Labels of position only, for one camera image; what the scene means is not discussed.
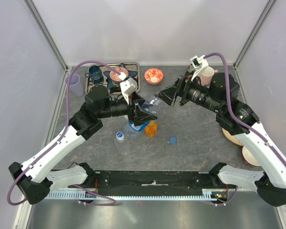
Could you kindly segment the blue bottle cap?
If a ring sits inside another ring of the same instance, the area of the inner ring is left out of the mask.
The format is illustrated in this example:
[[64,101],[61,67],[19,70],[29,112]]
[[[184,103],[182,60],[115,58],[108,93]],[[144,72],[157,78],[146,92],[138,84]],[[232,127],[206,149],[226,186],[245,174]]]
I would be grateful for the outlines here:
[[177,139],[175,137],[170,138],[170,143],[176,144],[176,142],[177,142]]

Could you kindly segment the orange juice bottle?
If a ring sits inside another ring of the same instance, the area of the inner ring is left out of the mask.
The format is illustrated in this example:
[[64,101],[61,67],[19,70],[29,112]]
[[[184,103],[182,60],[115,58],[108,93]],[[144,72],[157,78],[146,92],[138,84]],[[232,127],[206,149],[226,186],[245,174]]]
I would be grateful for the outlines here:
[[145,134],[148,137],[154,137],[157,133],[157,123],[155,120],[152,120],[144,129]]

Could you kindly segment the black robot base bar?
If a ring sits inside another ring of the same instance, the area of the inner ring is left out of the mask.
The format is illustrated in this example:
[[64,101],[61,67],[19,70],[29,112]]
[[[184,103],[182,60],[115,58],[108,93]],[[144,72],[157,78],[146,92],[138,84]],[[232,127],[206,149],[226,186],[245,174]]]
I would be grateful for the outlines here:
[[97,171],[82,184],[103,196],[198,196],[203,189],[226,189],[215,176],[196,171]]

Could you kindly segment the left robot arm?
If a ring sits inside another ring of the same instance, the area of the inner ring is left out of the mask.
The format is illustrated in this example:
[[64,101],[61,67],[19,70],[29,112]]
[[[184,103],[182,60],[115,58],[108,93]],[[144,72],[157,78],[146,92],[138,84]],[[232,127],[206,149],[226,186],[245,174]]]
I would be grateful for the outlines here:
[[79,163],[73,168],[53,171],[68,153],[84,143],[103,126],[102,119],[127,115],[136,126],[143,125],[157,116],[143,109],[145,100],[136,92],[125,99],[114,101],[104,86],[95,86],[85,96],[85,102],[65,128],[39,153],[23,163],[9,166],[14,182],[26,201],[37,204],[57,189],[83,185],[91,187],[97,179],[96,172],[87,164]]

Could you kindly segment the blue label water bottle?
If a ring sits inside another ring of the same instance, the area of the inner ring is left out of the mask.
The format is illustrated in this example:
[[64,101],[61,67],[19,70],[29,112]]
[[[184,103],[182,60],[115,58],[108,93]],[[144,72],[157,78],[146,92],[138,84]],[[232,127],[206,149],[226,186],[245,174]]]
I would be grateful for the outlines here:
[[152,121],[151,115],[158,115],[163,106],[164,102],[155,96],[152,96],[147,99],[142,105],[140,105],[140,108],[138,109],[138,118],[136,120],[136,123],[134,123],[134,121],[129,121],[125,125],[123,133],[129,139],[136,138]]

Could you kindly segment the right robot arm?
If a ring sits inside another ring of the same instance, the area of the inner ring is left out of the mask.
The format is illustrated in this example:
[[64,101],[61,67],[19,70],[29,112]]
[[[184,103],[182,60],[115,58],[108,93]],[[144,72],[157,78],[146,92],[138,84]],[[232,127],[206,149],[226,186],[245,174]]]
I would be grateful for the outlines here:
[[270,139],[256,113],[238,100],[240,86],[230,74],[215,73],[209,86],[179,76],[175,83],[155,96],[173,106],[193,102],[216,114],[216,122],[239,140],[259,162],[262,171],[249,171],[218,163],[209,171],[209,183],[223,184],[255,191],[271,206],[286,204],[286,157]]

